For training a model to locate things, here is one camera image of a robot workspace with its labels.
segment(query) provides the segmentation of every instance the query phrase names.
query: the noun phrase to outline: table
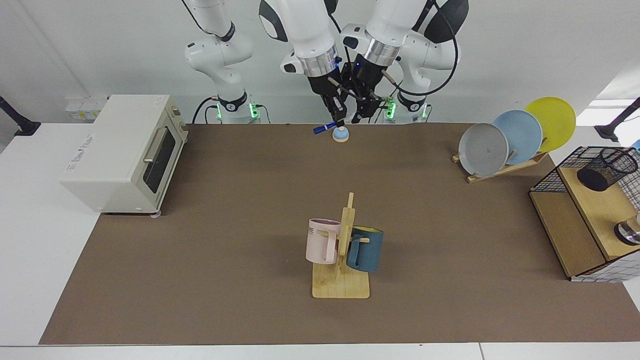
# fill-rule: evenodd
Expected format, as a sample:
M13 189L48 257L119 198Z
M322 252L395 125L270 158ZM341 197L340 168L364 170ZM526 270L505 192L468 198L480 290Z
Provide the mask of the table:
M4 249L0 252L1 285L0 322L8 326L0 327L0 344L35 345L57 302L59 294L68 279L68 275L79 256L84 243L97 219L84 205L60 187L57 173L67 161L67 154L74 152L74 141L81 142L88 130L87 125L44 124L38 134L31 138L14 140L4 153L0 154L0 222L5 236ZM24 198L22 190L27 187L36 196ZM9 222L9 213L31 213L31 227ZM64 236L56 230L67 229ZM583 359L596 359L609 354L618 357L637 354L638 343L594 343L594 344L489 344L484 347L485 359L513 358L501 357L504 354L526 355L528 359L564 359L563 354L579 354ZM402 345L384 345L394 355L408 354ZM321 345L329 349L336 359L358 357L343 353L349 345ZM378 347L358 345L369 349L371 357L382 354ZM464 344L434 344L433 347L421 347L418 352L405 359L429 359L435 348L443 349L434 357L445 359L443 354L451 354L452 359L479 359L479 351L463 349ZM69 359L181 359L203 354L222 354L225 358L246 359L261 357L264 359L297 359L297 351L308 347L0 347L0 357L7 359L36 359L65 356Z
M468 127L354 126L336 143L309 125L192 126L164 215L100 217L41 343L640 340L622 284L558 282L527 196L551 161L469 185L449 161ZM356 223L385 231L371 298L313 299L308 219L339 218L348 192Z

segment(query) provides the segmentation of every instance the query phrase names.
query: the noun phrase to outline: wooden cabinet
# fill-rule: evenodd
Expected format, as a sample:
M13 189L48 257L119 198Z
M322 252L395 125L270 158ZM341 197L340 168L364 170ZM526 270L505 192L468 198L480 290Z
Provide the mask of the wooden cabinet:
M623 243L613 231L637 214L629 189L614 184L604 192L590 190L577 178L580 167L563 164L529 196L567 277L618 282L640 275L640 246Z

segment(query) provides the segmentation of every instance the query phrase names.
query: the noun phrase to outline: label on oven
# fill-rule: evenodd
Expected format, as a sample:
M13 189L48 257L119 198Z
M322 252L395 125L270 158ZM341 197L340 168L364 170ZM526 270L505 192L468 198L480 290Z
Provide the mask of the label on oven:
M93 142L93 139L95 139L95 134L89 134L86 136L86 138L82 142L82 145L78 147L76 155L73 157L73 159L71 159L69 165L67 165L67 169L65 170L65 172L73 172L76 170L78 163L80 163L80 161L84 157L84 154Z
M165 95L160 95L156 97L156 103L154 103L154 107L157 108L158 106L162 106L162 104L164 103L165 97L166 97Z

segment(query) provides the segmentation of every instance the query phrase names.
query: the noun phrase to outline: white table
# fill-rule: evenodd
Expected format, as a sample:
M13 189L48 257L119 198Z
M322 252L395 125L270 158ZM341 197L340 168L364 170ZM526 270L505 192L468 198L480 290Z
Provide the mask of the white table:
M34 136L14 139L0 153L2 360L640 359L640 343L39 347L98 219L98 214L58 184L58 176L90 126L43 124ZM640 295L640 286L634 289Z

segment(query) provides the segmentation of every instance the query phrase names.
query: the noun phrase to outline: blue marker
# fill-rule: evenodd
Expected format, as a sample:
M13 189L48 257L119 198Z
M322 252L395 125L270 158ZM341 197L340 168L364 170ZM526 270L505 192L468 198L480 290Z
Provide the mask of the blue marker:
M314 134L318 135L319 133L324 133L325 131L333 128L336 126L335 121L334 122L330 122L327 125L322 125L322 126L318 126L314 128Z

